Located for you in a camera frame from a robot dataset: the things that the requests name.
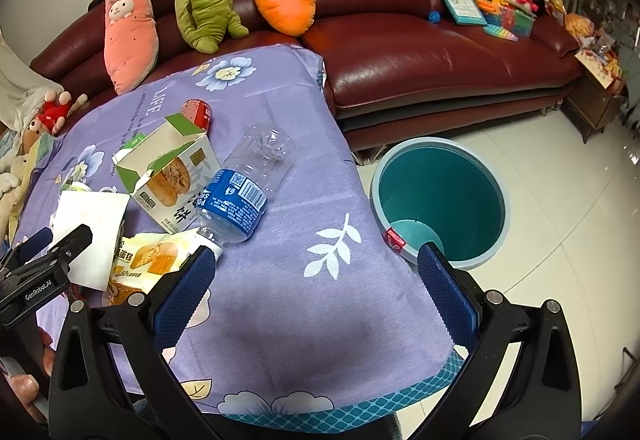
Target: metal screw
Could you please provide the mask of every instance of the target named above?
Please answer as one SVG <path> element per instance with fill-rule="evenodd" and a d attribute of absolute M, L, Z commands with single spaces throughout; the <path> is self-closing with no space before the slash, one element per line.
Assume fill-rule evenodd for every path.
<path fill-rule="evenodd" d="M 84 301 L 81 301 L 80 299 L 78 299 L 78 301 L 73 301 L 71 303 L 71 311 L 74 314 L 77 314 L 79 311 L 81 311 L 84 308 Z"/>
<path fill-rule="evenodd" d="M 127 303 L 131 306 L 140 306 L 143 302 L 145 302 L 145 295 L 142 292 L 131 294 L 127 299 Z"/>
<path fill-rule="evenodd" d="M 557 314 L 560 311 L 560 303 L 558 301 L 554 301 L 553 299 L 551 299 L 550 301 L 546 302 L 546 308 L 550 312 Z"/>
<path fill-rule="evenodd" d="M 486 293 L 486 300 L 493 305 L 499 305 L 504 300 L 504 298 L 502 297 L 502 294 L 497 290 L 489 290 L 489 292 Z"/>

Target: white cloth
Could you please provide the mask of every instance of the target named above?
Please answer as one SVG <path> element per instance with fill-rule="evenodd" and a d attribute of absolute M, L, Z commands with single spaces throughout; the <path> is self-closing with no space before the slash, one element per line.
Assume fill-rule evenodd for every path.
<path fill-rule="evenodd" d="M 81 223 L 94 235 L 88 246 L 70 265 L 69 281 L 95 290 L 107 290 L 113 254 L 122 236 L 121 222 L 129 195 L 63 191 L 53 219 L 52 246 Z"/>
<path fill-rule="evenodd" d="M 62 92 L 64 89 L 23 63 L 0 32 L 0 121 L 17 132 L 15 152 L 22 134 L 42 107 L 48 90 Z"/>

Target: barcode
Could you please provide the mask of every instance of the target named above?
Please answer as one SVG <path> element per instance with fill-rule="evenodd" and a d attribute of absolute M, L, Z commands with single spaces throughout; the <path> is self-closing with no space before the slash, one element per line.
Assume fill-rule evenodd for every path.
<path fill-rule="evenodd" d="M 229 180 L 229 183 L 231 185 L 235 185 L 239 189 L 240 185 L 242 185 L 242 182 L 244 182 L 245 179 L 246 176 L 242 176 L 242 174 L 240 173 L 234 173 L 234 175 Z"/>
<path fill-rule="evenodd" d="M 244 182 L 244 185 L 238 191 L 238 196 L 252 204 L 256 211 L 259 211 L 267 200 L 262 189 L 249 179 Z"/>

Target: human hand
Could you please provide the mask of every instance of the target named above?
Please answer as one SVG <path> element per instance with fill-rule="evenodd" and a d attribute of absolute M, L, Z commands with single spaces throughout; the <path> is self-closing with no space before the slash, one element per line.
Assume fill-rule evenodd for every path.
<path fill-rule="evenodd" d="M 38 327 L 38 331 L 40 332 L 40 338 L 42 340 L 42 345 L 44 346 L 44 355 L 42 357 L 44 370 L 47 372 L 47 375 L 51 376 L 53 361 L 56 356 L 55 351 L 51 348 L 53 339 L 51 339 L 51 336 L 42 328 Z M 38 409 L 33 405 L 33 401 L 36 400 L 38 391 L 40 391 L 40 387 L 38 386 L 35 378 L 31 375 L 4 375 L 4 377 L 9 382 L 9 385 L 12 387 L 12 390 L 14 390 L 18 400 L 20 400 L 29 414 L 33 416 L 34 419 L 42 422 L 44 420 L 42 413 L 40 413 L 40 411 L 38 411 Z"/>

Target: cardboard box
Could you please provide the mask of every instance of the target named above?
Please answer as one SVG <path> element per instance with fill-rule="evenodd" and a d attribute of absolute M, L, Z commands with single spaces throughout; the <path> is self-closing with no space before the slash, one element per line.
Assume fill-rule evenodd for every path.
<path fill-rule="evenodd" d="M 204 187 L 220 169 L 207 134 L 177 113 L 149 136 L 138 134 L 113 155 L 127 192 L 170 233 L 196 217 Z"/>

